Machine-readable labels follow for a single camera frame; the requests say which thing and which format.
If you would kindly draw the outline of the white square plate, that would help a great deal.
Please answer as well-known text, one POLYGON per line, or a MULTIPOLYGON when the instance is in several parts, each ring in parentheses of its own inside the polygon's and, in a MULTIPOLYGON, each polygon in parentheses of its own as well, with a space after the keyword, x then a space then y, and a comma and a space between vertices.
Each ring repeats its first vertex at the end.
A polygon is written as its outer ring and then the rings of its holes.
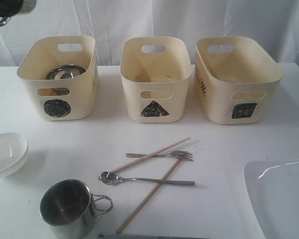
POLYGON ((299 239, 299 160, 244 166, 249 200, 267 239, 299 239))

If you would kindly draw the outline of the steel mug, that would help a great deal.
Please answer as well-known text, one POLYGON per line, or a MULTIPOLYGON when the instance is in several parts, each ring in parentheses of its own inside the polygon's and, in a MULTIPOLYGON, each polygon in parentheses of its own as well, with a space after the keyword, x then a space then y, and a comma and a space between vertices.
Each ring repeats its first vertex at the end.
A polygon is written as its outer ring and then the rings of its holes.
POLYGON ((0 27, 16 15, 28 14, 36 7, 36 0, 0 0, 0 27))
POLYGON ((83 181, 66 179, 44 193, 39 211, 56 238, 83 239, 93 229, 96 218, 113 207, 110 197, 92 193, 83 181))

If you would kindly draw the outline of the cream bin with triangle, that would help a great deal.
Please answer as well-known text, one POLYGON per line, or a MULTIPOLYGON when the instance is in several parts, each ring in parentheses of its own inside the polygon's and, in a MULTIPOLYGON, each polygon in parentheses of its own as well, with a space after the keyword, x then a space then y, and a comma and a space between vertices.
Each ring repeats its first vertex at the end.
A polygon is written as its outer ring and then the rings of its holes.
POLYGON ((120 74, 129 117, 140 123, 179 120, 191 73, 182 40, 170 36, 128 40, 123 46, 120 74))

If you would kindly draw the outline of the small steel bowl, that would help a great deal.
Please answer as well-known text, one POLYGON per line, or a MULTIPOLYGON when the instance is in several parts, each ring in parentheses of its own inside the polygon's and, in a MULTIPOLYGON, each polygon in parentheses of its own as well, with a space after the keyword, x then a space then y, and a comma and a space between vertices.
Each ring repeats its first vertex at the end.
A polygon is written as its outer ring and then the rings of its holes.
POLYGON ((75 65, 75 64, 61 65, 51 69, 47 73, 46 79, 47 80, 70 79, 70 78, 75 78, 85 72, 86 70, 79 65, 75 65))

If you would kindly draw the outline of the wooden chopstick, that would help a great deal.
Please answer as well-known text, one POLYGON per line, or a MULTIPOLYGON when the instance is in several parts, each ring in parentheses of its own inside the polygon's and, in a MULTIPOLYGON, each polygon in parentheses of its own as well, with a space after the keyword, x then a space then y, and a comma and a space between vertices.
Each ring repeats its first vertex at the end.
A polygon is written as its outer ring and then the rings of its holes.
POLYGON ((139 158, 139 159, 136 159, 136 160, 134 160, 134 161, 132 161, 132 162, 129 162, 129 163, 127 163, 127 164, 121 166, 121 167, 118 167, 118 168, 116 168, 116 169, 111 170, 111 172, 113 172, 113 173, 118 173, 118 172, 120 172, 120 171, 122 171, 122 170, 125 170, 125 169, 127 169, 127 168, 130 168, 130 167, 132 167, 132 166, 134 166, 134 165, 136 165, 136 164, 139 164, 139 163, 141 163, 141 162, 143 162, 143 161, 145 161, 145 160, 147 160, 147 159, 153 157, 153 156, 156 155, 156 154, 160 154, 160 153, 162 153, 162 152, 164 152, 164 151, 166 151, 166 150, 168 150, 168 149, 170 149, 170 148, 173 148, 173 147, 175 147, 175 146, 177 146, 177 145, 179 145, 179 144, 181 144, 181 143, 183 143, 183 142, 185 142, 185 141, 187 141, 187 140, 189 140, 189 139, 190 139, 190 137, 185 138, 185 139, 183 139, 183 140, 181 140, 181 141, 178 141, 178 142, 176 142, 176 143, 174 143, 174 144, 171 144, 171 145, 169 145, 169 146, 166 146, 166 147, 164 147, 164 148, 161 148, 161 149, 159 149, 159 150, 157 150, 157 151, 155 151, 155 152, 152 152, 152 153, 150 153, 150 154, 146 154, 145 156, 143 156, 143 157, 141 157, 141 158, 139 158))
MULTIPOLYGON (((162 180, 167 180, 170 174, 174 171, 174 169, 180 164, 181 160, 178 159, 172 167, 164 174, 162 180)), ((151 199, 151 197, 156 193, 156 191, 160 188, 162 184, 157 183, 153 189, 147 194, 147 196, 140 202, 140 204, 134 209, 134 211, 125 219, 125 221, 120 225, 120 227, 116 230, 116 234, 121 234, 125 228, 132 222, 132 220, 137 216, 137 214, 142 210, 142 208, 146 205, 146 203, 151 199)))

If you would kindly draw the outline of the cream bin with circle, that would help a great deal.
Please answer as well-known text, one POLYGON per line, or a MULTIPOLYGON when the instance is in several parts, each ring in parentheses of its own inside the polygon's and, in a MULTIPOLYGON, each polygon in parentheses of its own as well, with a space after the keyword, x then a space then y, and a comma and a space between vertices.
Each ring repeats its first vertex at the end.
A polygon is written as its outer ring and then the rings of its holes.
POLYGON ((98 86, 95 39, 86 35, 43 38, 26 54, 17 76, 42 119, 82 119, 95 108, 98 86), (46 79, 51 69, 68 64, 79 65, 86 72, 70 79, 46 79))

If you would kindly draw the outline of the steel mug front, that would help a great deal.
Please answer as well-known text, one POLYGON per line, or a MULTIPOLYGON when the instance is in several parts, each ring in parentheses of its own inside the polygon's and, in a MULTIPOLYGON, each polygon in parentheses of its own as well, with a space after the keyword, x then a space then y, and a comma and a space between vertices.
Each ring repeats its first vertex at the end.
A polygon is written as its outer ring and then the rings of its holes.
POLYGON ((93 229, 96 218, 113 207, 110 197, 92 193, 83 181, 66 179, 44 193, 39 211, 56 238, 83 239, 93 229))

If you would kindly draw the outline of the white ceramic bowl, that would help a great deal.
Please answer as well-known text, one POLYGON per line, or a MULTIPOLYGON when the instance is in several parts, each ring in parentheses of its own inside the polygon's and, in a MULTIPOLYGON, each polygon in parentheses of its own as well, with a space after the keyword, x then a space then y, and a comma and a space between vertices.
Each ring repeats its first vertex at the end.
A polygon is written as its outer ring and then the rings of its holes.
POLYGON ((28 157, 28 140, 20 133, 0 134, 0 178, 17 172, 28 157))

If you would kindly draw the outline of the steel spoon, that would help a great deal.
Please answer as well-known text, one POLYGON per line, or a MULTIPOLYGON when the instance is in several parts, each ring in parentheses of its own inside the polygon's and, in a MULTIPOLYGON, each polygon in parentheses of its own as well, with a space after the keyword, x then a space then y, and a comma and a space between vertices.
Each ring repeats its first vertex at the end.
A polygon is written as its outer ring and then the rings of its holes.
POLYGON ((143 182, 151 182, 151 183, 160 183, 160 184, 168 184, 168 185, 179 185, 179 186, 195 186, 196 183, 194 181, 175 181, 175 180, 163 180, 163 179, 150 179, 150 178, 122 178, 115 173, 104 171, 101 173, 99 179, 107 184, 107 185, 117 185, 123 182, 129 181, 143 181, 143 182))

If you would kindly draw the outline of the steel fork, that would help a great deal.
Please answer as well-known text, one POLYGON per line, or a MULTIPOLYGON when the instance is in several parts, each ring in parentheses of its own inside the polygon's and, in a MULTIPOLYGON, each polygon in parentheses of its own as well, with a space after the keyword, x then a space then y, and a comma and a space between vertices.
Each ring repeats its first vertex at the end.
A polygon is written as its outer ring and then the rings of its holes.
MULTIPOLYGON (((145 154, 137 154, 137 153, 126 153, 126 157, 128 158, 141 158, 145 156, 145 154)), ((181 150, 174 150, 171 153, 168 154, 156 154, 152 156, 153 158, 176 158, 181 160, 190 160, 193 161, 193 155, 187 151, 181 151, 181 150)))

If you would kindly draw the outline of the white backdrop curtain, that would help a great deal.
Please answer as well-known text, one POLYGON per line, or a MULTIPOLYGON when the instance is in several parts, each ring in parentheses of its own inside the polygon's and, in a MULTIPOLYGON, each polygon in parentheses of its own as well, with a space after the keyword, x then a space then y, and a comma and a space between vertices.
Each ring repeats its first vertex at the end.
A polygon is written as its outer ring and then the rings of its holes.
POLYGON ((194 58, 205 37, 245 36, 299 66, 299 0, 39 0, 0 27, 0 66, 17 66, 45 37, 88 35, 100 65, 119 65, 134 37, 173 36, 194 58))

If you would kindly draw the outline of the cream bin with square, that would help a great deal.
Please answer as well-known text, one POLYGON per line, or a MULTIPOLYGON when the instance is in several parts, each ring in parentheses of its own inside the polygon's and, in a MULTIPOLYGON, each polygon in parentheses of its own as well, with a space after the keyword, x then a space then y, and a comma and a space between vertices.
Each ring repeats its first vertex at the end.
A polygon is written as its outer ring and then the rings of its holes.
POLYGON ((281 67, 250 38, 208 37, 196 43, 194 86, 214 123, 258 122, 282 78, 281 67))

